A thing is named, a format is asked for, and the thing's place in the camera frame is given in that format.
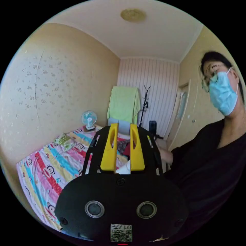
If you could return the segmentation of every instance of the bed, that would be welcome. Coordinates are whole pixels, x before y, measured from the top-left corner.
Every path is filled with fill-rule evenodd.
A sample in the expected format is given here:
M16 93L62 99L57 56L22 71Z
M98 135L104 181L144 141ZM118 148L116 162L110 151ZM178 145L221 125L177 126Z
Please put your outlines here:
M54 213L59 194L66 184L81 175L86 152L95 134L84 133L81 127L66 134L76 142L72 149L64 152L53 141L17 163L20 184L28 202L39 219L53 229L62 231ZM129 139L130 136L119 133L117 142L120 144ZM127 161L127 157L117 151L116 169Z

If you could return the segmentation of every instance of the small white fan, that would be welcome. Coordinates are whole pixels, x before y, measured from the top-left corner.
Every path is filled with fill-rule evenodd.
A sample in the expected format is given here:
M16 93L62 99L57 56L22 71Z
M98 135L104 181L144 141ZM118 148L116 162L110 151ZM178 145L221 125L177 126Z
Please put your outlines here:
M97 115L93 111L88 110L81 115L81 121L86 125L85 127L88 131L93 130L95 129L94 124L97 121Z

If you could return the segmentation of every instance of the coat rack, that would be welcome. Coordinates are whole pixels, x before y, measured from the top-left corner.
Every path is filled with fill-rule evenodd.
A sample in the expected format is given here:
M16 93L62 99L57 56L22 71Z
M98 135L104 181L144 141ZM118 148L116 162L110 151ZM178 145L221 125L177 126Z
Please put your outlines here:
M148 100L147 94L148 94L148 90L150 89L150 87L148 88L148 90L147 90L146 86L144 86L144 88L145 88L145 97L143 97L144 104L143 104L143 109L141 109L142 110L142 116L141 116L141 120L140 120L140 123L139 123L139 127L141 127L141 125L142 125L143 114L144 114L144 112L146 112L145 108L149 108L149 104L147 102L147 100Z

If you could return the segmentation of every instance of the white ceiling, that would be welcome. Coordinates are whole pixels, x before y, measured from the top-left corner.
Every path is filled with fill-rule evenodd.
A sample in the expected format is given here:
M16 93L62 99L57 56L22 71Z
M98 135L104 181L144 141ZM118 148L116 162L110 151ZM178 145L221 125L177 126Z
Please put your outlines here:
M146 12L142 23L120 17L126 8ZM75 27L107 46L118 57L151 56L181 62L203 25L187 13L155 0L91 0L70 7L47 23Z

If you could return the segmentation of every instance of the qr code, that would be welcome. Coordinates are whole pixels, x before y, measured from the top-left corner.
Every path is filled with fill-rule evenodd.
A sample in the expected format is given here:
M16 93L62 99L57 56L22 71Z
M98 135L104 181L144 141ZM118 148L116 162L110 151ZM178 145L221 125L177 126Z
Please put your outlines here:
M132 226L111 224L111 242L132 242Z

